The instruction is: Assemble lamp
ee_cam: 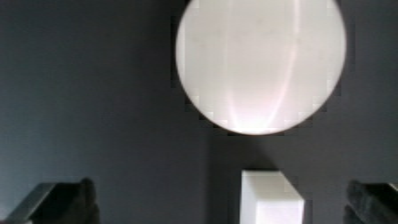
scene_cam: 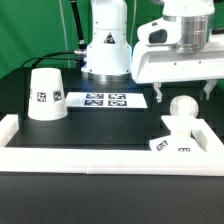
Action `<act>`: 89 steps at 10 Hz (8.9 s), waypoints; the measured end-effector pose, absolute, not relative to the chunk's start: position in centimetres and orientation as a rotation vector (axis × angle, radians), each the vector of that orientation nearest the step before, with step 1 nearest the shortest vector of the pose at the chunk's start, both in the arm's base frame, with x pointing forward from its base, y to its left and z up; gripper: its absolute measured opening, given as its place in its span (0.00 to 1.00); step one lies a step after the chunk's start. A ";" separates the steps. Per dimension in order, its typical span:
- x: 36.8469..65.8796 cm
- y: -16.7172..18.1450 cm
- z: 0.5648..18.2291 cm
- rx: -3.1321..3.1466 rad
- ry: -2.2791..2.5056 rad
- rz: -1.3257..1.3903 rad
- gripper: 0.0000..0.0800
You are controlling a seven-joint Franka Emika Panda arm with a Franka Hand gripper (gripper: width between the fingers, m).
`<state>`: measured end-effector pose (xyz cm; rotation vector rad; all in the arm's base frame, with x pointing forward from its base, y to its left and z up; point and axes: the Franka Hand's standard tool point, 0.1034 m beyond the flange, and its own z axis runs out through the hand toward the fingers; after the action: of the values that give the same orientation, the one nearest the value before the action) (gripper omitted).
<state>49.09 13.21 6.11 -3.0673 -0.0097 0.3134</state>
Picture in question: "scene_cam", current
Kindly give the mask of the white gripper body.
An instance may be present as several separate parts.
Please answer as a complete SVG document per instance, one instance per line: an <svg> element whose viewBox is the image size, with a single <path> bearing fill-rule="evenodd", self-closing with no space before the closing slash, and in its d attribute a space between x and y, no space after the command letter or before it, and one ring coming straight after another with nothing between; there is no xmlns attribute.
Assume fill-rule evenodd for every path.
<svg viewBox="0 0 224 224"><path fill-rule="evenodd" d="M224 34L210 16L162 17L140 26L131 74L138 84L224 79Z"/></svg>

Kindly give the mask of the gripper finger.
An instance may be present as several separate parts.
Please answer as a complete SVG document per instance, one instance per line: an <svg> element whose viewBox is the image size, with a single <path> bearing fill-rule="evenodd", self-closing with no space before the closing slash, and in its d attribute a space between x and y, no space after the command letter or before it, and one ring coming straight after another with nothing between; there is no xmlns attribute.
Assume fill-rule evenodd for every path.
<svg viewBox="0 0 224 224"><path fill-rule="evenodd" d="M160 90L161 88L161 83L154 83L153 84L153 88L154 88L154 91L156 93L156 100L157 102L162 102L162 92Z"/></svg>
<svg viewBox="0 0 224 224"><path fill-rule="evenodd" d="M200 95L199 95L200 99L201 100L208 100L210 98L211 92L213 91L213 89L215 88L216 85L217 85L216 80L207 80L206 85L200 91Z"/></svg>

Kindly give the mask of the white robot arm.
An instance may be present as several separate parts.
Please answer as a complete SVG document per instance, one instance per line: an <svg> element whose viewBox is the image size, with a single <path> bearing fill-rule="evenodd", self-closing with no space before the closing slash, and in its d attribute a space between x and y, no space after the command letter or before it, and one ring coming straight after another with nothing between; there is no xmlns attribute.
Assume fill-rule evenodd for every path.
<svg viewBox="0 0 224 224"><path fill-rule="evenodd" d="M91 0L92 41L83 75L119 80L127 75L159 91L163 83L205 80L210 93L224 79L224 34L212 32L215 0L159 0L162 17L140 26L138 43L126 41L124 0Z"/></svg>

